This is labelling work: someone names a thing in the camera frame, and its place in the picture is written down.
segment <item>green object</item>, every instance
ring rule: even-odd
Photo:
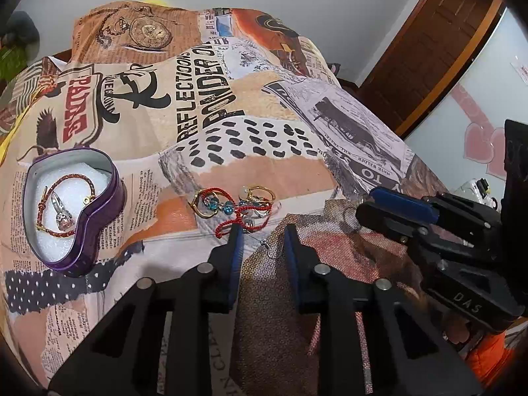
[[[9,82],[26,67],[27,58],[23,47],[6,46],[0,49],[0,79]]]

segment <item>brown braided bracelet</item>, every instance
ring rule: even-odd
[[[46,208],[46,202],[48,201],[48,198],[50,197],[52,192],[55,190],[57,186],[60,185],[60,183],[64,182],[65,180],[69,178],[82,178],[90,186],[90,196],[86,196],[84,198],[83,204],[88,205],[90,202],[92,202],[96,198],[96,189],[93,186],[92,181],[83,174],[66,174],[65,176],[62,176],[60,179],[58,179],[49,188],[49,190],[47,186],[44,188],[44,192],[42,193],[42,199],[39,202],[39,212],[36,215],[35,227],[39,231],[47,232],[49,233],[49,235],[56,236],[57,238],[66,238],[67,236],[71,236],[75,233],[75,229],[72,229],[71,231],[68,231],[68,232],[54,232],[51,229],[48,229],[47,227],[44,227],[42,225],[42,214],[44,213],[44,209]]]

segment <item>purple box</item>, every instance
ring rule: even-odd
[[[43,255],[40,254],[36,243],[36,215],[33,204],[35,196],[40,199],[42,195],[42,192],[35,191],[36,182],[41,174],[49,170],[78,162],[84,162],[94,169],[109,173],[110,183],[99,196],[81,210],[73,235],[73,245],[66,256],[57,262],[47,262],[42,259]],[[99,232],[120,214],[125,202],[125,185],[106,153],[91,148],[73,148],[45,156],[29,167],[24,183],[22,219],[27,242],[35,256],[52,270],[62,272],[68,277],[84,275],[91,269],[96,259]]]

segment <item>door frame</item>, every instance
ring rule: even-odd
[[[411,14],[400,28],[393,41],[387,47],[386,51],[371,70],[365,81],[358,89],[358,96],[361,98],[362,90],[364,90],[383,70],[386,61],[389,59],[399,42],[406,34],[409,27],[413,24],[416,16],[423,8],[427,0],[419,0],[412,10]],[[505,5],[502,0],[493,0],[484,19],[475,31],[475,34],[460,53],[459,57],[451,65],[449,70],[434,86],[434,88],[427,94],[427,96],[418,104],[418,106],[411,112],[411,114],[395,129],[395,133],[401,138],[405,138],[411,131],[432,111],[432,109],[444,98],[449,90],[461,78],[463,73],[471,65],[476,55],[480,52],[491,32],[500,20],[504,12]]]

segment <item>blue bead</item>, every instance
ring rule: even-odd
[[[233,214],[234,212],[234,204],[231,201],[226,201],[224,204],[224,213],[226,215]]]
[[[218,200],[218,198],[215,198],[214,196],[209,200],[209,204],[207,206],[207,208],[211,211],[216,211],[218,210],[218,206],[220,205],[220,201]]]

